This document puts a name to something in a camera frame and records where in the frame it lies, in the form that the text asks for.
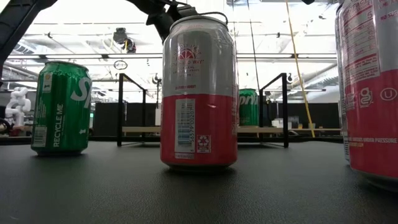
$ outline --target white robot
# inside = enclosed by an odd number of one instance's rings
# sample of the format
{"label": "white robot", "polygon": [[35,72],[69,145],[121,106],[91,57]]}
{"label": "white robot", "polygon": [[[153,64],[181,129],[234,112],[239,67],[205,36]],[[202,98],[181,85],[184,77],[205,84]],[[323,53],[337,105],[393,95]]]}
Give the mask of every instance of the white robot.
{"label": "white robot", "polygon": [[6,121],[10,125],[23,126],[25,112],[29,112],[31,108],[30,100],[26,98],[28,89],[26,87],[15,87],[11,93],[10,102],[6,106]]}

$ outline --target red logo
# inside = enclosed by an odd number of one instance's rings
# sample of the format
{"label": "red logo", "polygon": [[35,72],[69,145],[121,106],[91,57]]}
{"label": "red logo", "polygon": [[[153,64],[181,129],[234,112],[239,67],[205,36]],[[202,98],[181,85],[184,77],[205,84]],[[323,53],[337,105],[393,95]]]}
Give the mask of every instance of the red logo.
{"label": "red logo", "polygon": [[178,53],[177,58],[179,60],[193,59],[196,58],[196,55],[190,49],[183,49]]}

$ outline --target green can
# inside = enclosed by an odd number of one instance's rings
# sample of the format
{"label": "green can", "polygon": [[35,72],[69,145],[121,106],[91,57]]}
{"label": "green can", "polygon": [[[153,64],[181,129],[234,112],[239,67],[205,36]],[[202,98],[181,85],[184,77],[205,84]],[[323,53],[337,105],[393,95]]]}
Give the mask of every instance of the green can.
{"label": "green can", "polygon": [[254,89],[239,90],[239,125],[259,126],[259,96]]}
{"label": "green can", "polygon": [[45,64],[37,81],[31,144],[38,155],[79,154],[87,148],[91,86],[86,67]]}

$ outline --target recycling symbol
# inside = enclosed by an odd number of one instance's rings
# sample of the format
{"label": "recycling symbol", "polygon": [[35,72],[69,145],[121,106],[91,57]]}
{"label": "recycling symbol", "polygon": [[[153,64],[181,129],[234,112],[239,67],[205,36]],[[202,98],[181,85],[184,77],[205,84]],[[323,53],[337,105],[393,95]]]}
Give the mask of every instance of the recycling symbol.
{"label": "recycling symbol", "polygon": [[209,145],[209,139],[207,138],[207,136],[200,136],[198,138],[198,145],[199,146],[207,146],[207,145]]}

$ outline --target black mat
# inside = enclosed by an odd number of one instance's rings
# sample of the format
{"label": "black mat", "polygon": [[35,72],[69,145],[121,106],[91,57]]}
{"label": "black mat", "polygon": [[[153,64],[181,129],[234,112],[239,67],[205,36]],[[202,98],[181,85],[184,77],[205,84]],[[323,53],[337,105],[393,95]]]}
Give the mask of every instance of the black mat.
{"label": "black mat", "polygon": [[397,223],[398,196],[351,171],[343,146],[239,150],[220,175],[181,175],[156,147],[91,142],[80,157],[0,146],[0,223]]}

